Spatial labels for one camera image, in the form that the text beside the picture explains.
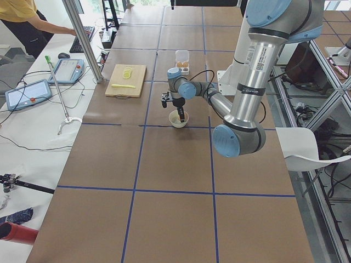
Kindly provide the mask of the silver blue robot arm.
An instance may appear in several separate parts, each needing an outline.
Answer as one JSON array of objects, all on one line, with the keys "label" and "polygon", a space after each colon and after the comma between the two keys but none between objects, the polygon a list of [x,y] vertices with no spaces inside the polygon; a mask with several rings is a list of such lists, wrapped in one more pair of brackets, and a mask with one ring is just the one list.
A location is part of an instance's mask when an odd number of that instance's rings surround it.
[{"label": "silver blue robot arm", "polygon": [[234,101],[212,83],[192,82],[174,67],[167,71],[169,89],[162,94],[162,106],[171,102],[184,122],[186,100],[200,96],[223,120],[212,134],[219,154],[237,157],[259,151],[266,136],[255,117],[278,53],[285,44],[317,38],[322,32],[323,11],[324,1],[248,1],[241,28],[249,38],[243,69],[229,67],[237,79]]}]

